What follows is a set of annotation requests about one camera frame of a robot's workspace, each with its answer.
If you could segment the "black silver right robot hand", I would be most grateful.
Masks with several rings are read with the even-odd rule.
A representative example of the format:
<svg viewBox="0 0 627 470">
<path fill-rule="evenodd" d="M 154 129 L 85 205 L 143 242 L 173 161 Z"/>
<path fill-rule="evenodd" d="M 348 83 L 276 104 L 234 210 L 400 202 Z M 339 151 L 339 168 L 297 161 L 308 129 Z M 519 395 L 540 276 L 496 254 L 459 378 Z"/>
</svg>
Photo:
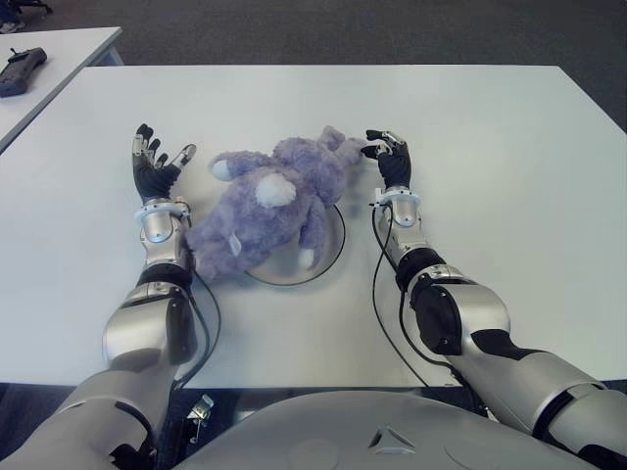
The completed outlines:
<svg viewBox="0 0 627 470">
<path fill-rule="evenodd" d="M 407 142 L 389 130 L 368 129 L 369 144 L 361 148 L 362 154 L 377 161 L 385 187 L 410 188 L 411 161 Z"/>
</svg>

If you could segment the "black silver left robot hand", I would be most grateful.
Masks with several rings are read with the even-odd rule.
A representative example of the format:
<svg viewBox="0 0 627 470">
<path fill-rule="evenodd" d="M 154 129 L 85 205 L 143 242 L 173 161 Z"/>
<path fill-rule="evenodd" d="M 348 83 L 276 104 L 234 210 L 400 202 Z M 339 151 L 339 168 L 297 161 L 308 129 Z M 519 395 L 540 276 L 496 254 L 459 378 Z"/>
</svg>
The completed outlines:
<svg viewBox="0 0 627 470">
<path fill-rule="evenodd" d="M 143 203 L 169 199 L 172 186 L 197 151 L 195 144 L 188 144 L 170 157 L 166 153 L 159 154 L 160 146 L 154 129 L 142 123 L 132 140 L 131 163 L 135 188 Z"/>
</svg>

